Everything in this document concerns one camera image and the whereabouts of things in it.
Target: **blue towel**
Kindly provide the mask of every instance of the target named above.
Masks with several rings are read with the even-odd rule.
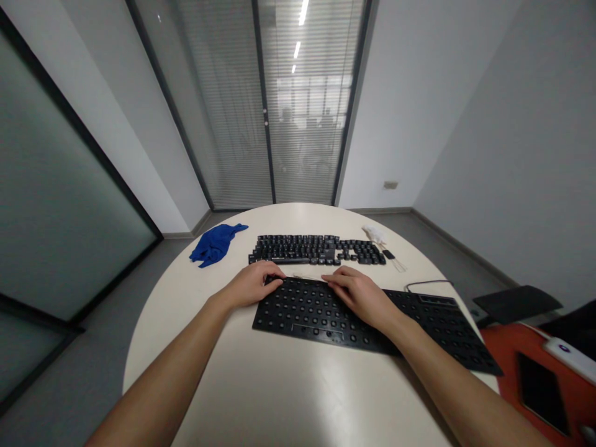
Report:
[[[228,248],[230,248],[230,242],[234,239],[234,235],[247,228],[248,225],[242,225],[241,223],[234,227],[223,223],[210,229],[201,236],[201,240],[197,248],[192,251],[190,259],[192,262],[203,261],[199,268],[205,268],[221,261],[228,253]]]

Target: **keyboard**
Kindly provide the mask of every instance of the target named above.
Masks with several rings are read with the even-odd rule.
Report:
[[[273,261],[279,265],[340,266],[342,261],[358,261],[365,265],[387,264],[383,253],[371,241],[341,240],[339,236],[333,235],[259,236],[255,249],[248,255],[248,263],[259,260]]]
[[[274,278],[267,278],[269,283]],[[387,337],[356,316],[322,281],[285,278],[257,307],[253,329],[401,356]],[[502,376],[503,372],[452,298],[384,290],[465,368]]]

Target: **floor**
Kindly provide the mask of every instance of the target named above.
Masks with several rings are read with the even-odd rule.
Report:
[[[234,213],[213,214],[207,230]],[[504,285],[412,214],[367,215],[414,244],[454,282],[473,310],[473,297]],[[153,286],[191,242],[165,240],[84,322],[80,336],[0,419],[0,445],[81,446],[117,402],[132,333]]]

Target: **table surface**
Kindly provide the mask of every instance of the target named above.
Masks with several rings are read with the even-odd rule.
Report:
[[[278,204],[224,221],[248,225],[227,256],[199,269],[189,255],[193,241],[171,263],[151,293],[130,343],[126,391],[213,293],[248,264],[258,235],[337,235],[365,240],[374,225],[388,249],[405,265],[359,265],[381,288],[403,290],[410,282],[444,279],[412,244],[362,215],[317,204]],[[334,266],[281,266],[319,277]],[[476,329],[466,306],[448,283],[412,286],[420,293],[453,297]],[[411,445],[455,443],[428,394],[403,359],[252,330],[256,305],[227,322],[174,445]],[[495,377],[474,373],[498,392]]]

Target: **power strip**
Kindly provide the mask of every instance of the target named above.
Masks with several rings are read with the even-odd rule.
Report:
[[[543,348],[596,386],[596,362],[560,338],[551,338]]]

